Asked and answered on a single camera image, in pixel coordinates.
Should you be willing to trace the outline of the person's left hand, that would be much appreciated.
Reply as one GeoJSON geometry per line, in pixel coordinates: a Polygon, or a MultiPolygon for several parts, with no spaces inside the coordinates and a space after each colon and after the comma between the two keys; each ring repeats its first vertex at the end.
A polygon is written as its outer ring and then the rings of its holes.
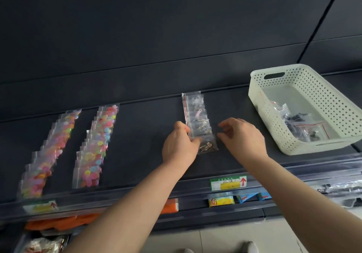
{"type": "Polygon", "coordinates": [[[189,138],[190,129],[185,123],[175,122],[173,131],[166,138],[163,149],[163,162],[174,164],[184,171],[196,159],[198,148],[193,148],[189,138]]]}

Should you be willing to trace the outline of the person's right hand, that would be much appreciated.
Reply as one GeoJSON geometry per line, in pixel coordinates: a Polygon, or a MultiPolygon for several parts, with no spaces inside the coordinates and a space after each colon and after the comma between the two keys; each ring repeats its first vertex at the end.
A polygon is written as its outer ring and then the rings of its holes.
{"type": "Polygon", "coordinates": [[[227,118],[218,126],[227,134],[226,148],[243,167],[270,159],[265,138],[253,124],[241,118],[227,118]]]}

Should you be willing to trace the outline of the clear packet of brass clips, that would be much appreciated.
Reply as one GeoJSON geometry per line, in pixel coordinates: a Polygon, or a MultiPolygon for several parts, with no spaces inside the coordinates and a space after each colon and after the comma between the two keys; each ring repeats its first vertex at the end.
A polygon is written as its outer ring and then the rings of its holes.
{"type": "Polygon", "coordinates": [[[200,138],[202,141],[198,149],[198,155],[219,150],[214,134],[203,135],[200,138]]]}

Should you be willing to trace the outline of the person's left forearm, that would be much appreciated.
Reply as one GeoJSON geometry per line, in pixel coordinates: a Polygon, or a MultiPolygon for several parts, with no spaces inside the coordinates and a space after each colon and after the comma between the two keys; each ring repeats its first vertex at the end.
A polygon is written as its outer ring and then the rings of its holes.
{"type": "Polygon", "coordinates": [[[172,158],[109,207],[64,253],[139,253],[170,193],[195,158],[172,158]]]}

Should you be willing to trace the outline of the person's right forearm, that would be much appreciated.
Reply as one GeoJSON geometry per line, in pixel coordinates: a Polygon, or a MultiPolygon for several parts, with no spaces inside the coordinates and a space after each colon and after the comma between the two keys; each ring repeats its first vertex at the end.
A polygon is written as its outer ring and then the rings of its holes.
{"type": "Polygon", "coordinates": [[[242,155],[238,161],[269,192],[309,253],[362,253],[362,219],[268,156],[242,155]]]}

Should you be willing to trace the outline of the row of clear metal-part packets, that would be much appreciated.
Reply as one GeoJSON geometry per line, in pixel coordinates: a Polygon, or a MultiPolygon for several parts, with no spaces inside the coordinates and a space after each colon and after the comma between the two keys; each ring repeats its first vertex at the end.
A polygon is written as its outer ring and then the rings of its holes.
{"type": "Polygon", "coordinates": [[[201,91],[182,93],[185,124],[190,129],[189,138],[212,134],[209,118],[205,107],[204,95],[201,91]]]}

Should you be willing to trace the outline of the green yellow shelf price label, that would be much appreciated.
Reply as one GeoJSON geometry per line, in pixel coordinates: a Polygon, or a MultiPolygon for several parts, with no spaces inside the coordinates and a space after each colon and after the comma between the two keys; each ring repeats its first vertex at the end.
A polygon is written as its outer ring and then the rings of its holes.
{"type": "Polygon", "coordinates": [[[58,205],[56,200],[42,200],[33,202],[22,207],[27,214],[47,214],[58,211],[58,205]]]}
{"type": "Polygon", "coordinates": [[[244,188],[247,186],[247,178],[246,175],[213,178],[210,179],[210,187],[212,191],[244,188]]]}

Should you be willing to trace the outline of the dark store shelf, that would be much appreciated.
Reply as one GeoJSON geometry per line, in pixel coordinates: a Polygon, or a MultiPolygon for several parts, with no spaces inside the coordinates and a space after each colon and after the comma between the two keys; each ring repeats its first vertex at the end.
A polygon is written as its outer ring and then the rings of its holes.
{"type": "Polygon", "coordinates": [[[112,204],[138,184],[161,163],[161,149],[175,121],[184,121],[183,90],[205,93],[206,110],[212,131],[229,117],[240,117],[254,124],[264,135],[270,157],[291,169],[306,182],[343,182],[362,177],[362,154],[353,146],[307,155],[283,154],[269,134],[248,97],[250,74],[236,74],[224,81],[200,85],[176,81],[166,91],[151,78],[95,78],[100,72],[39,78],[29,81],[0,82],[0,223],[55,218],[102,208],[112,204]],[[97,107],[120,102],[115,130],[111,135],[99,187],[72,189],[76,151],[91,125],[97,107]],[[17,200],[18,182],[40,148],[52,122],[64,110],[83,108],[44,188],[43,198],[17,200]],[[56,200],[59,210],[47,214],[27,214],[24,205],[56,200]]]}

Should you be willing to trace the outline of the yellow printed packet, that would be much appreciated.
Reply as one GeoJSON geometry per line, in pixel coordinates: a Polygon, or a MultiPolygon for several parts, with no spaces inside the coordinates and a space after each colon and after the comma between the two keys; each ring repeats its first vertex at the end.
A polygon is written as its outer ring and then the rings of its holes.
{"type": "Polygon", "coordinates": [[[208,199],[209,207],[216,207],[222,205],[234,205],[234,197],[233,196],[222,196],[208,199]]]}

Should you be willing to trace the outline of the clear packet of black parts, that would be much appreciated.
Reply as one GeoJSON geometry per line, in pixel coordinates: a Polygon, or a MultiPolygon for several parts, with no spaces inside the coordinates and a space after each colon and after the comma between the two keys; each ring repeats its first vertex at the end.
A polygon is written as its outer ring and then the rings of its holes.
{"type": "Polygon", "coordinates": [[[295,115],[287,113],[282,118],[291,133],[298,133],[298,126],[305,125],[309,116],[309,113],[297,113],[295,115]]]}
{"type": "Polygon", "coordinates": [[[274,107],[274,109],[279,113],[280,117],[283,119],[283,120],[289,120],[290,118],[290,115],[291,115],[291,112],[287,106],[287,104],[279,104],[275,101],[271,101],[270,102],[272,104],[272,106],[274,107]]]}

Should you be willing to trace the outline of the blue packet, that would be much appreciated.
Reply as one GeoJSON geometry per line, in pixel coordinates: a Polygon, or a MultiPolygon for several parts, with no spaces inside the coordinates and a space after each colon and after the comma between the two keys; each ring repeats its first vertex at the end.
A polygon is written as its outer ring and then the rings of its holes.
{"type": "Polygon", "coordinates": [[[259,193],[249,193],[249,194],[242,194],[242,195],[236,195],[236,199],[240,204],[245,202],[251,202],[251,201],[264,201],[272,199],[272,196],[268,192],[259,192],[259,193]]]}

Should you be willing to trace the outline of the orange packet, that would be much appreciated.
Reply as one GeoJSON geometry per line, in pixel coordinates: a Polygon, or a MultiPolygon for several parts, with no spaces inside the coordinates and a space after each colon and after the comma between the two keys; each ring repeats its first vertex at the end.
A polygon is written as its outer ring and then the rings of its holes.
{"type": "Polygon", "coordinates": [[[89,225],[90,223],[95,221],[100,215],[101,213],[93,213],[63,218],[30,221],[26,223],[25,230],[43,231],[48,229],[56,229],[58,231],[65,231],[82,225],[89,225]]]}
{"type": "Polygon", "coordinates": [[[178,199],[168,199],[161,211],[161,215],[163,214],[173,214],[179,211],[179,203],[178,199]]]}

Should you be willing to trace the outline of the clear packet with red line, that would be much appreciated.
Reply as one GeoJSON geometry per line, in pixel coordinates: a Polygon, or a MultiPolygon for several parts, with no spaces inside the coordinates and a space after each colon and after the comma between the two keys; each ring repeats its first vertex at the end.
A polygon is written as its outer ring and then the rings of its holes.
{"type": "Polygon", "coordinates": [[[325,124],[322,122],[302,125],[301,129],[306,142],[325,141],[330,139],[325,129],[325,124]]]}

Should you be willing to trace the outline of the white perforated plastic basket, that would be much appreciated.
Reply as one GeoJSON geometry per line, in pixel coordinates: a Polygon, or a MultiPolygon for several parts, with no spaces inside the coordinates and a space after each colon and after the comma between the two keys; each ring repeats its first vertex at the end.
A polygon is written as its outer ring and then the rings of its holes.
{"type": "Polygon", "coordinates": [[[335,150],[362,140],[362,109],[307,65],[253,71],[248,96],[286,155],[335,150]],[[306,142],[302,125],[298,126],[298,133],[291,133],[271,101],[287,104],[292,115],[309,113],[306,124],[324,123],[330,139],[306,142]]]}

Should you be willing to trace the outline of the short row of colourful button packets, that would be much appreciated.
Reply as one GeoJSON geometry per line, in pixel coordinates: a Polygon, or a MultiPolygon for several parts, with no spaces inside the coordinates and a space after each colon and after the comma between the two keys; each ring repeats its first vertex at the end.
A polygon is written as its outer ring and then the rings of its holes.
{"type": "Polygon", "coordinates": [[[87,136],[83,141],[73,172],[72,188],[94,187],[99,185],[102,166],[114,130],[119,104],[98,108],[87,136]]]}

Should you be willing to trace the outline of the clear shiny packets on hooks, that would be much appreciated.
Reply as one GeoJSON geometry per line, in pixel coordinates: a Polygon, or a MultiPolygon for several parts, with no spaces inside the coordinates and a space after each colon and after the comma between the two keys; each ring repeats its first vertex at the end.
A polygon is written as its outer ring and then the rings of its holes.
{"type": "Polygon", "coordinates": [[[351,181],[338,184],[324,184],[320,186],[314,186],[316,191],[322,194],[331,195],[347,195],[350,193],[362,193],[362,180],[351,181]]]}

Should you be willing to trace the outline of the long row of colourful button packets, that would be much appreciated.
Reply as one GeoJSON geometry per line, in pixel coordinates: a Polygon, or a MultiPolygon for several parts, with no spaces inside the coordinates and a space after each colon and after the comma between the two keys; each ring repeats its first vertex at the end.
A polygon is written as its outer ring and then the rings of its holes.
{"type": "Polygon", "coordinates": [[[32,153],[31,163],[25,166],[19,183],[19,199],[42,196],[47,179],[52,175],[53,167],[63,153],[81,112],[82,109],[68,110],[52,123],[40,150],[32,153]]]}

